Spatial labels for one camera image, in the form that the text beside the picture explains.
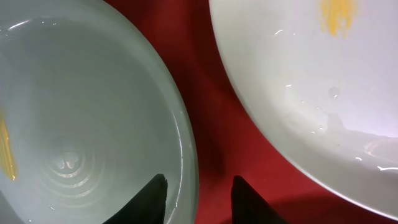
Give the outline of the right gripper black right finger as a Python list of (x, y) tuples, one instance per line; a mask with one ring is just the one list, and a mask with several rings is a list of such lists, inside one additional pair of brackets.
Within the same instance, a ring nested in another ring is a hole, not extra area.
[(287, 224), (240, 175), (233, 179), (231, 209), (232, 224)]

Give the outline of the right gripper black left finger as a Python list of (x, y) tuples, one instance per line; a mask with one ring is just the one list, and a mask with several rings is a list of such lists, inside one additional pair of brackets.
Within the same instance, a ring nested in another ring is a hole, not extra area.
[(163, 224), (168, 183), (155, 175), (120, 211), (104, 224)]

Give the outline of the pale green plate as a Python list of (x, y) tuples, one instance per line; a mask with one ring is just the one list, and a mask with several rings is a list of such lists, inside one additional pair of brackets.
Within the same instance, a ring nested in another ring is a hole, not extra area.
[(126, 222), (155, 195), (193, 223), (198, 161), (180, 92), (104, 1), (1, 2), (1, 222)]

